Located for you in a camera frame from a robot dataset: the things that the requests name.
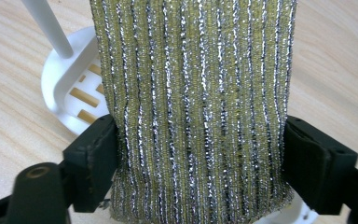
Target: yellow-green knit fabric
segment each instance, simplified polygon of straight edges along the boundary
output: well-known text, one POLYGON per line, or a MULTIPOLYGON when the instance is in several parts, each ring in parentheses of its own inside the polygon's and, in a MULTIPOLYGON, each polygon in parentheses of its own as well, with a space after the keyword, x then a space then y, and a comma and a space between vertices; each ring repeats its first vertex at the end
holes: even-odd
POLYGON ((114 219, 248 223, 290 203, 296 0, 90 0, 118 129, 114 219))

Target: clamped fabric sample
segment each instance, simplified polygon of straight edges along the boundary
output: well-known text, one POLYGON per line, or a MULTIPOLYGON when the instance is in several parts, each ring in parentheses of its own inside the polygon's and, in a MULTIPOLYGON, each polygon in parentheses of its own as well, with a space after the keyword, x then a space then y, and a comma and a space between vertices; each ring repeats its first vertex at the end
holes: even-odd
POLYGON ((114 219, 248 223, 290 203, 296 0, 90 0, 121 140, 114 219))

